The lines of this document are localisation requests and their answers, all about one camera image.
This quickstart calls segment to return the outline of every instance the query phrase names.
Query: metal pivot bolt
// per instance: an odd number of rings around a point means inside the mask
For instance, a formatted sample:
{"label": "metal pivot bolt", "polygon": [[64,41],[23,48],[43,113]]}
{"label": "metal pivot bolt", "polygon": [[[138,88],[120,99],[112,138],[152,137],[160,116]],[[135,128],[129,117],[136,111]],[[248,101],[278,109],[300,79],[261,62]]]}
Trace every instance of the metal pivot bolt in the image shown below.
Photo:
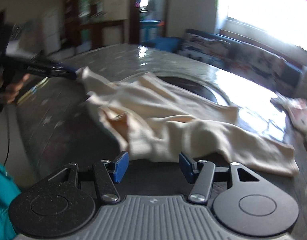
{"label": "metal pivot bolt", "polygon": [[188,197],[188,199],[191,202],[200,203],[200,202],[204,202],[206,200],[206,197],[204,195],[201,195],[201,194],[192,194]]}
{"label": "metal pivot bolt", "polygon": [[105,202],[115,202],[118,200],[118,196],[115,194],[105,194],[102,196],[102,200]]}

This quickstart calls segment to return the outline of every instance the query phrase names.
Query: black circular mount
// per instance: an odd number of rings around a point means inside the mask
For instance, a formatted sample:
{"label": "black circular mount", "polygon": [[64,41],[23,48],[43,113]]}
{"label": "black circular mount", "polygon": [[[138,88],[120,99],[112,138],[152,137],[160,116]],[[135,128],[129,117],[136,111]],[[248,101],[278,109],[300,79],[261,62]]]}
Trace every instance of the black circular mount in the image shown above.
{"label": "black circular mount", "polygon": [[292,228],[299,209],[291,196],[267,181],[237,181],[215,198],[212,212],[238,234],[269,237]]}
{"label": "black circular mount", "polygon": [[66,182],[36,184],[9,207],[16,231],[35,238],[57,238],[82,228],[93,217],[95,202]]}

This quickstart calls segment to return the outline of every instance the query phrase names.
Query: blue cushion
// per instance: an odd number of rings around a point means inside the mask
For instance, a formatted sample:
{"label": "blue cushion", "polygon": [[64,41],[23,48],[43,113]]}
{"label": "blue cushion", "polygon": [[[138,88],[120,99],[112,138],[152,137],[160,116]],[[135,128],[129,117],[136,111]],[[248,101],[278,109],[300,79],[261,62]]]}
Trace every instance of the blue cushion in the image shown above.
{"label": "blue cushion", "polygon": [[180,47],[181,41],[182,39],[178,37],[157,37],[153,40],[145,41],[140,45],[162,51],[176,52]]}
{"label": "blue cushion", "polygon": [[228,37],[225,37],[219,34],[215,34],[215,33],[202,32],[202,31],[193,30],[193,29],[186,29],[186,33],[192,33],[192,34],[196,34],[196,35],[208,38],[208,39],[222,40],[222,41],[226,41],[230,43],[231,48],[228,52],[229,59],[235,59],[238,53],[238,50],[239,50],[239,45],[242,44],[241,41],[237,41],[235,39],[228,38]]}

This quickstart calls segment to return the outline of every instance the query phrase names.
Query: black cable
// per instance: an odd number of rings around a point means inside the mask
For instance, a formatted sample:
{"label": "black cable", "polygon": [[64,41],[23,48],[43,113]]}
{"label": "black cable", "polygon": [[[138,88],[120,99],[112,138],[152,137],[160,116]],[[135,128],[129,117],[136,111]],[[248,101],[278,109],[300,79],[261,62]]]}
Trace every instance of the black cable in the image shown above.
{"label": "black cable", "polygon": [[9,156],[9,149],[10,149],[10,125],[9,125],[9,113],[8,113],[8,107],[5,107],[5,114],[6,114],[6,123],[7,123],[7,140],[8,140],[8,150],[7,150],[7,156],[6,156],[6,160],[5,163],[3,164],[3,166],[6,165],[7,163],[7,159]]}

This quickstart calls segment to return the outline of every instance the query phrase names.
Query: person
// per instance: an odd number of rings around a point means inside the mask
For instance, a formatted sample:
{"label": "person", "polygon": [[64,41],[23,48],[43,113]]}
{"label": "person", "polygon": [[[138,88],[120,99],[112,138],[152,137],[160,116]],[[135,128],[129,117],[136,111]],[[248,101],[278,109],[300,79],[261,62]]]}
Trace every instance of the person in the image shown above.
{"label": "person", "polygon": [[[18,83],[9,84],[6,87],[6,91],[0,94],[0,102],[4,105],[12,103],[16,96],[19,94],[20,89],[23,87],[23,84],[29,79],[30,75],[25,74]],[[0,74],[0,87],[3,84],[3,79]]]}
{"label": "person", "polygon": [[[12,103],[28,79],[29,75],[25,74],[18,83],[8,85],[6,91],[0,94],[0,102],[4,105]],[[0,74],[0,87],[2,84],[3,79]],[[12,240],[16,236],[8,217],[8,208],[19,194],[19,188],[7,174],[5,167],[0,164],[0,240]]]}

